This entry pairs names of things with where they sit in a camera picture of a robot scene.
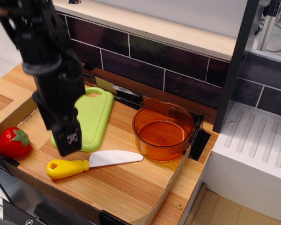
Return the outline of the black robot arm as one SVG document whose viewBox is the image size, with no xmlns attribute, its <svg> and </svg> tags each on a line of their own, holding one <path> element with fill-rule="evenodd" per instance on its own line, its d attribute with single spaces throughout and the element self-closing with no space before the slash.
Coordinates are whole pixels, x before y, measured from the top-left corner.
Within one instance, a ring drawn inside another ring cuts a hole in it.
<svg viewBox="0 0 281 225">
<path fill-rule="evenodd" d="M 34 77 L 36 102 L 60 155 L 82 148 L 75 102 L 85 94 L 82 64 L 67 43 L 68 28 L 50 0 L 0 0 L 0 23 Z"/>
</svg>

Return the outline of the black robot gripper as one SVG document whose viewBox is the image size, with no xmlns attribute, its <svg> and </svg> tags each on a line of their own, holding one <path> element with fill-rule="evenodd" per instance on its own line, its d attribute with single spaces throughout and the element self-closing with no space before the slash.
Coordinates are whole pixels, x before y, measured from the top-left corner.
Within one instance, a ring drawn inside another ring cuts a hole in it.
<svg viewBox="0 0 281 225">
<path fill-rule="evenodd" d="M 81 126 L 77 120 L 78 110 L 74 104 L 85 94 L 82 64 L 76 53 L 65 49 L 59 66 L 46 74 L 34 77 L 37 91 L 32 95 L 47 130 L 61 156 L 82 149 Z"/>
</svg>

